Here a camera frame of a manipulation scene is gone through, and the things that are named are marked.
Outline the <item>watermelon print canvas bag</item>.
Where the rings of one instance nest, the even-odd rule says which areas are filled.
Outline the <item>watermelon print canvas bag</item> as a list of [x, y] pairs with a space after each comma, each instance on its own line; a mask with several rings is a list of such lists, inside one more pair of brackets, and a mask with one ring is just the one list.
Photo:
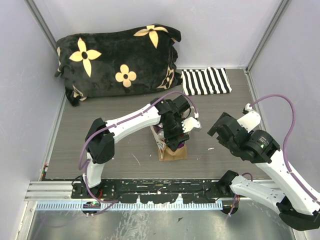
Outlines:
[[150, 127], [150, 130], [157, 145], [158, 158], [160, 162], [187, 159], [188, 152], [186, 145], [180, 149], [177, 149], [176, 151], [172, 151], [165, 144], [164, 131], [162, 128], [158, 127], [157, 125], [153, 125]]

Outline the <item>purple Fanta can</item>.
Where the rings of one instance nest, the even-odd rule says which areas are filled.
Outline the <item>purple Fanta can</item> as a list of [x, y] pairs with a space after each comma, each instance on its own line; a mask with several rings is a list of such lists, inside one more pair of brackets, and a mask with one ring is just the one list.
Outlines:
[[177, 149], [181, 149], [185, 146], [186, 142], [180, 142], [179, 145], [177, 146]]

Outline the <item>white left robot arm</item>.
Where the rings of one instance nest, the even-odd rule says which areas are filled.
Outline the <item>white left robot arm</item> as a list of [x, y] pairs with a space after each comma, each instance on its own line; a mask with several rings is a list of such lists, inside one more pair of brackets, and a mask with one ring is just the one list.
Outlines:
[[184, 114], [186, 111], [196, 109], [190, 106], [188, 97], [181, 94], [173, 100], [164, 96], [155, 98], [141, 109], [117, 119], [96, 119], [80, 153], [87, 156], [86, 163], [78, 166], [84, 170], [82, 192], [88, 198], [99, 195], [102, 172], [105, 164], [115, 155], [115, 145], [141, 129], [151, 129], [161, 156], [166, 150], [170, 150], [172, 155], [184, 151], [185, 142], [190, 138], [189, 133], [200, 126], [198, 112], [190, 116]]

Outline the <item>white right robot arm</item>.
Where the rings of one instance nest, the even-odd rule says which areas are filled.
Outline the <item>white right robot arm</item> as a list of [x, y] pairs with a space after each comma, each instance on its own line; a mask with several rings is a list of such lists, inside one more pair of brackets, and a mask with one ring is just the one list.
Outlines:
[[240, 195], [250, 198], [277, 213], [280, 219], [297, 231], [320, 227], [320, 194], [314, 190], [284, 159], [284, 151], [266, 131], [255, 129], [261, 116], [254, 110], [235, 119], [223, 112], [208, 135], [217, 134], [218, 142], [230, 153], [249, 161], [265, 172], [278, 190], [254, 183], [228, 170], [218, 181], [225, 197]]

